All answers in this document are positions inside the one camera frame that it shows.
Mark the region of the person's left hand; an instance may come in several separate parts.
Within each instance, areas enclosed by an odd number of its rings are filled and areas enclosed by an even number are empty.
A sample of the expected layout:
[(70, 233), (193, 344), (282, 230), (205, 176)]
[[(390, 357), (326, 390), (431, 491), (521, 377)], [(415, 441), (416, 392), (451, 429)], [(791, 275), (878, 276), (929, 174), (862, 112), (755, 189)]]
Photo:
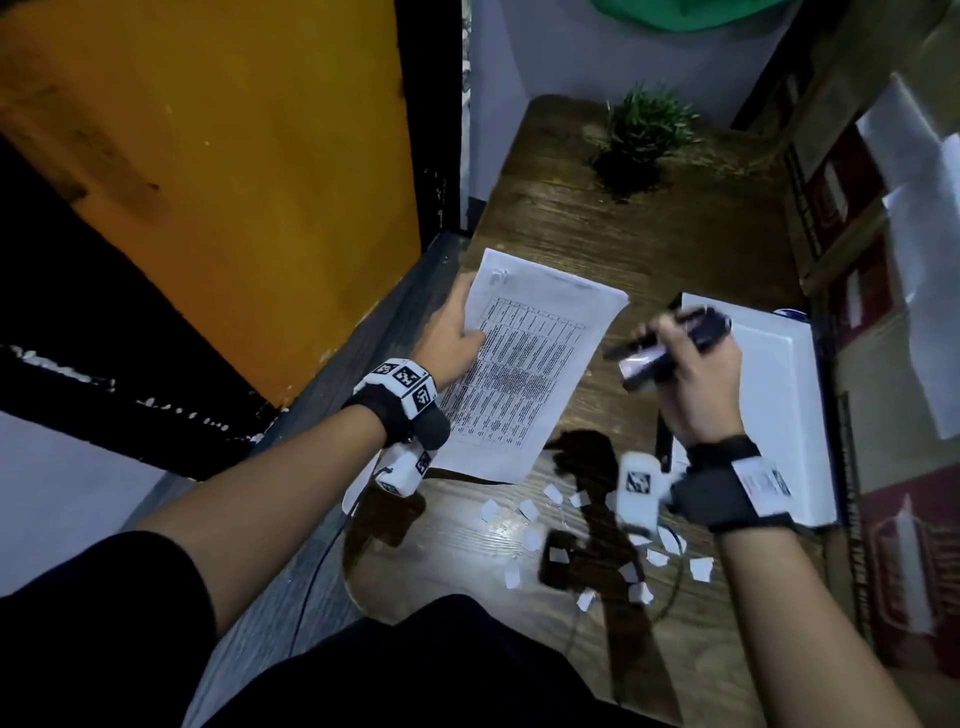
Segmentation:
[(476, 360), (456, 354), (456, 341), (470, 333), (466, 329), (466, 304), (475, 277), (475, 272), (457, 276), (446, 301), (427, 321), (410, 354), (410, 359), (431, 375), (438, 393), (458, 381)]

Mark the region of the green cloth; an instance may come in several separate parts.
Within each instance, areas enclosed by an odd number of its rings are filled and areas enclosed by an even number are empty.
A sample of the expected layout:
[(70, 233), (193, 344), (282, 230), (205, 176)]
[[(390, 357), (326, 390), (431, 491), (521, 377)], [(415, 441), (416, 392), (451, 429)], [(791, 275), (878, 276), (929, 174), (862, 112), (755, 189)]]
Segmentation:
[(600, 14), (671, 34), (691, 34), (751, 18), (793, 0), (589, 0)]

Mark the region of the printed white paper sheet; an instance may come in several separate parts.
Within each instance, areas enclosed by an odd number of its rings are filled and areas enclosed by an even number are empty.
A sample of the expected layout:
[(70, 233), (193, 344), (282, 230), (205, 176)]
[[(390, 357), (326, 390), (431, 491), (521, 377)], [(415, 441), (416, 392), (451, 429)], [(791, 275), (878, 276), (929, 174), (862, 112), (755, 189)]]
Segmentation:
[[(628, 303), (623, 290), (486, 249), (465, 305), (466, 330), (485, 332), (486, 342), (467, 372), (438, 393), (451, 432), (426, 473), (525, 480)], [(370, 481), (377, 484), (374, 470), (388, 449), (348, 486), (344, 514)]]

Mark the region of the black wristband with marker block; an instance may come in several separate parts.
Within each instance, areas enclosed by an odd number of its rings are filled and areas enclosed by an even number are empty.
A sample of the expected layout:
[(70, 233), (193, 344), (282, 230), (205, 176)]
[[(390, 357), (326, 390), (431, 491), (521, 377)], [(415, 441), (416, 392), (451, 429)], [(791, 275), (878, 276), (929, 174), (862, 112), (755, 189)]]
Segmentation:
[(354, 386), (342, 409), (370, 410), (386, 432), (387, 448), (416, 442), (436, 452), (451, 432), (450, 421), (438, 406), (438, 394), (433, 376), (424, 367), (412, 359), (388, 358)]

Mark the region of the orange panel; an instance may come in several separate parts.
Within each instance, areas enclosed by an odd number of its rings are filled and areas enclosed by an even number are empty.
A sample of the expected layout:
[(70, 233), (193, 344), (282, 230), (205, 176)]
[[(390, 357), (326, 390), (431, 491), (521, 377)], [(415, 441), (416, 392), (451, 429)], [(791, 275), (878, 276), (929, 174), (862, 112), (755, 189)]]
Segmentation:
[(0, 126), (276, 408), (422, 253), (393, 0), (0, 2)]

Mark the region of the person's right hand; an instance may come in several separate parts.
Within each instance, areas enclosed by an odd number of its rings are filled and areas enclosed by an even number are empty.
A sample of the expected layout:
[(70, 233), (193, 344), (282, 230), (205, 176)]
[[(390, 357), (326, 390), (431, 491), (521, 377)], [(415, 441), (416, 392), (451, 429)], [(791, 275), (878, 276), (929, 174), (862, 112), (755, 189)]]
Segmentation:
[[(696, 310), (686, 306), (663, 313), (678, 319)], [(739, 401), (742, 352), (736, 339), (726, 335), (701, 352), (679, 325), (678, 350), (671, 355), (676, 362), (674, 378), (656, 391), (666, 425), (678, 442), (687, 449), (744, 434)]]

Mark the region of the small green potted plant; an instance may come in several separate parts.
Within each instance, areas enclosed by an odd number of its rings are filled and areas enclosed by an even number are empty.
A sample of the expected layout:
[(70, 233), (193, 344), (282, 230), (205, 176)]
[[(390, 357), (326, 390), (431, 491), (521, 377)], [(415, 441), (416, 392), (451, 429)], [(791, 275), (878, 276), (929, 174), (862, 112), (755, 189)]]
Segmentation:
[(591, 163), (601, 188), (618, 202), (656, 188), (661, 159), (694, 143), (700, 120), (675, 94), (636, 85), (607, 108), (606, 139)]

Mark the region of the cardboard box with red print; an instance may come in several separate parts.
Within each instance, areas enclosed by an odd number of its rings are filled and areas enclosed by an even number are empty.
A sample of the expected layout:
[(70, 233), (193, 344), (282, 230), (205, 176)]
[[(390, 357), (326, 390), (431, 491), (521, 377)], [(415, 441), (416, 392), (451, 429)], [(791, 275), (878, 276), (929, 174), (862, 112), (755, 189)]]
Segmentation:
[(828, 373), (847, 564), (838, 599), (923, 725), (960, 728), (960, 436), (909, 355), (883, 197), (857, 127), (899, 75), (960, 134), (960, 0), (804, 0), (771, 107), (799, 283)]

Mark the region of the white flat box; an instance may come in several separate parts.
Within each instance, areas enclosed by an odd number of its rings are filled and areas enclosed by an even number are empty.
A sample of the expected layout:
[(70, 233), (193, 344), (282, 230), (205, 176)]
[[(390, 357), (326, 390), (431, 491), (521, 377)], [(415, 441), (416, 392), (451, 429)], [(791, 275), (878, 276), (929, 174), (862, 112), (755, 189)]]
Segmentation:
[(817, 529), (839, 521), (812, 329), (807, 321), (724, 300), (680, 293), (672, 309), (713, 307), (732, 323), (742, 351), (740, 410), (747, 435), (792, 493), (796, 524)]

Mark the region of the white paper sheets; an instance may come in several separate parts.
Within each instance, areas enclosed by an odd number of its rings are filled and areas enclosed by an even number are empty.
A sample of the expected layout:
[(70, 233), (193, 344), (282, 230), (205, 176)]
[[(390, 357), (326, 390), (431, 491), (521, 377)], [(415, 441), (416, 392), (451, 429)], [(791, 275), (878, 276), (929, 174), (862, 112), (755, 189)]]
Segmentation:
[(856, 127), (887, 188), (911, 364), (939, 437), (951, 439), (960, 436), (960, 133), (941, 137), (898, 74)]

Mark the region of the scattered white paper scraps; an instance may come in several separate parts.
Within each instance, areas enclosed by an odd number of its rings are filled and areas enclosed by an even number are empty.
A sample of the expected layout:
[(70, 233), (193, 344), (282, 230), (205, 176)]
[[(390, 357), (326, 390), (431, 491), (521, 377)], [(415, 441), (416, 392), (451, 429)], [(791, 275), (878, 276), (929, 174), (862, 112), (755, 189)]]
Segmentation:
[(536, 574), (546, 587), (572, 592), (588, 612), (594, 601), (605, 606), (654, 606), (664, 616), (685, 581), (709, 584), (719, 571), (713, 555), (693, 551), (672, 522), (654, 529), (621, 523), (625, 499), (614, 490), (570, 492), (561, 502), (554, 483), (547, 504), (531, 500), (518, 506), (524, 526), (518, 532), (524, 552), (538, 558)]

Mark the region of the black door frame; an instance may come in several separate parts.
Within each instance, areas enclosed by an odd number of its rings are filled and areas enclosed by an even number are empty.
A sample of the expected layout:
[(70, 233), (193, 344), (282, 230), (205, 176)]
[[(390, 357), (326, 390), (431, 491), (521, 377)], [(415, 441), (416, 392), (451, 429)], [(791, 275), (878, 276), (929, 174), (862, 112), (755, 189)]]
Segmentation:
[(461, 0), (392, 0), (421, 250), (461, 228)]

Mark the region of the black wristband with white label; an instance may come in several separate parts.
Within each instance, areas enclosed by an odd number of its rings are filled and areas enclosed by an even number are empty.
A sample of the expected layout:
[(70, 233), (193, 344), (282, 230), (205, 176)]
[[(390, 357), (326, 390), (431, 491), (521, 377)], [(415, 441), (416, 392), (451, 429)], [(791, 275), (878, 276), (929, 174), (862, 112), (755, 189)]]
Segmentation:
[(761, 515), (735, 470), (735, 464), (762, 455), (748, 435), (693, 444), (686, 454), (688, 468), (671, 486), (666, 505), (672, 514), (707, 528), (715, 536), (754, 528), (795, 530), (787, 508)]

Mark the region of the person's left forearm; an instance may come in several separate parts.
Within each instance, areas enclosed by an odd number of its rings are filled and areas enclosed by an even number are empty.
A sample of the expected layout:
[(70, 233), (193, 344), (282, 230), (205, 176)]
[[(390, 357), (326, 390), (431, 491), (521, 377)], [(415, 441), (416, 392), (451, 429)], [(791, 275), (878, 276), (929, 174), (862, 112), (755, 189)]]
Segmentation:
[(339, 502), (387, 438), (354, 405), (198, 484), (134, 529), (181, 547), (224, 636)]

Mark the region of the person's black shirt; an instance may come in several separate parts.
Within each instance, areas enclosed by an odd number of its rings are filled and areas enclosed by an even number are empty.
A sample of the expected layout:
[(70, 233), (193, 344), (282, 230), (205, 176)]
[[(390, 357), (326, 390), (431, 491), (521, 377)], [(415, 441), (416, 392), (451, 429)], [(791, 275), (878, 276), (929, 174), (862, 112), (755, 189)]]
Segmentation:
[[(0, 597), (0, 728), (182, 728), (217, 644), (208, 590), (162, 535), (101, 540)], [(201, 728), (670, 728), (469, 596), (367, 617), (278, 662)]]

